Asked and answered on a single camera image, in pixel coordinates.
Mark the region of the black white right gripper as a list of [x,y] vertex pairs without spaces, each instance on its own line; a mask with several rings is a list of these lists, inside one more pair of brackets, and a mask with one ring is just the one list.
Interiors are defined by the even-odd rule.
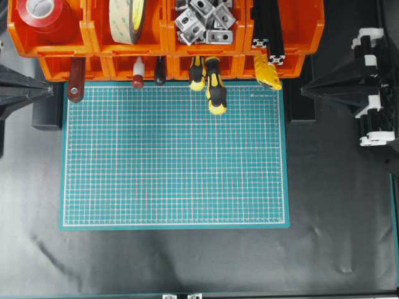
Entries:
[[376,27],[361,28],[352,49],[361,70],[335,70],[303,86],[301,94],[345,105],[360,120],[360,146],[398,174],[398,49]]

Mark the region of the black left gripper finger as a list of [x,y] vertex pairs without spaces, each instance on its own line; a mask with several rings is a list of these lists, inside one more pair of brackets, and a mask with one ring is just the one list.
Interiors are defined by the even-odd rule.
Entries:
[[27,77],[1,64],[1,119],[38,100],[54,95],[51,84]]

